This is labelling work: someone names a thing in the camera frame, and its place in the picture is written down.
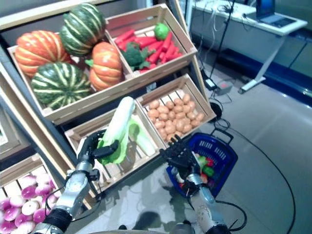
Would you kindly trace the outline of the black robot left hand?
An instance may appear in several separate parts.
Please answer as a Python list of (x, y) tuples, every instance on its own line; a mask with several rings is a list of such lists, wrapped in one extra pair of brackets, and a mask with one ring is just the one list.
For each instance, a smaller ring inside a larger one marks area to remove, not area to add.
[(96, 159), (108, 159), (119, 147), (119, 141), (114, 140), (112, 144), (108, 146), (102, 146), (98, 148), (99, 138), (104, 136), (106, 130), (101, 130), (89, 135), (78, 153), (78, 163), (88, 162), (94, 166)]

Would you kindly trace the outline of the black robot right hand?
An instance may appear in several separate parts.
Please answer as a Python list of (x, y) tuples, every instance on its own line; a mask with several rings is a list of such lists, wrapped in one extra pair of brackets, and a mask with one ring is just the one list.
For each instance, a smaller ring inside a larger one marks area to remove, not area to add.
[(160, 149), (159, 154), (169, 165), (177, 168), (182, 178), (191, 174), (200, 174), (200, 165), (185, 140), (174, 135), (168, 145), (168, 148)]

